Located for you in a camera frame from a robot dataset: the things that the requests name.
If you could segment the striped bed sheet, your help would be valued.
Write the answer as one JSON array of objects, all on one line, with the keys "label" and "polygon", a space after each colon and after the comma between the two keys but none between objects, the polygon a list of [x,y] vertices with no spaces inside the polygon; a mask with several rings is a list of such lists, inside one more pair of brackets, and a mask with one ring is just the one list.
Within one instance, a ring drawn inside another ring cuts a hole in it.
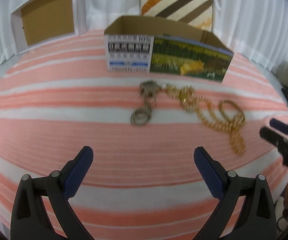
[{"label": "striped bed sheet", "polygon": [[[139,84],[149,79],[192,86],[213,103],[237,103],[246,116],[246,152],[235,154],[226,133],[204,126],[163,93],[151,121],[131,125],[142,104]],[[273,198],[283,191],[288,169],[259,137],[271,118],[288,123],[288,108],[240,54],[218,83],[111,73],[101,31],[47,44],[24,54],[0,78],[0,222],[10,224],[24,174],[47,176],[88,145],[94,161],[70,204],[94,238],[192,239],[217,204],[194,164],[196,147],[240,176],[263,174]]]}]

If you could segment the white box lid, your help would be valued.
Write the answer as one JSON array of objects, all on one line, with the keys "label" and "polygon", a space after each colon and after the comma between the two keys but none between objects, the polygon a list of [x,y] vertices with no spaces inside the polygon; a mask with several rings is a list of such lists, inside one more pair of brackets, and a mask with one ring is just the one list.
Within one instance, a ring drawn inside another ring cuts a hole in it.
[{"label": "white box lid", "polygon": [[54,39],[78,35],[77,0],[27,0],[11,13],[15,54]]}]

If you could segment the printed cardboard box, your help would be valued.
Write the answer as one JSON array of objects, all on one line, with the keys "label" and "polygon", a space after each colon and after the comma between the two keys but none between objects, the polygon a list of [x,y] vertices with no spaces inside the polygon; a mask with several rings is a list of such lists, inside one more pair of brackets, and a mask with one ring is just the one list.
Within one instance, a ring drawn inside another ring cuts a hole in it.
[{"label": "printed cardboard box", "polygon": [[164,73],[221,82],[234,53],[209,31],[162,17],[121,16],[104,31],[109,71]]}]

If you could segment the white curtain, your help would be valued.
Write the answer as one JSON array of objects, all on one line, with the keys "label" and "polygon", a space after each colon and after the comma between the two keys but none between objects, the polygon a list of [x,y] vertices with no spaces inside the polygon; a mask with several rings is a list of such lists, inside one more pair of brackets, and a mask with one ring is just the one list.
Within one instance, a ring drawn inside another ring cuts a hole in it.
[{"label": "white curtain", "polygon": [[[0,0],[0,64],[12,57],[11,13],[28,0]],[[88,29],[123,14],[138,14],[140,0],[85,0]],[[222,42],[267,69],[288,62],[288,0],[214,0],[212,29]]]}]

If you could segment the striped throw pillow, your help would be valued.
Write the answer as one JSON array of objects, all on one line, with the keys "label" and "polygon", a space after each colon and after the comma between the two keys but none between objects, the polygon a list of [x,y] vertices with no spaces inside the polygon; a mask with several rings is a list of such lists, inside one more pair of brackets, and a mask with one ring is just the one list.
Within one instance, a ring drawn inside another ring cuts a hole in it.
[{"label": "striped throw pillow", "polygon": [[213,0],[140,0],[141,15],[163,17],[212,30]]}]

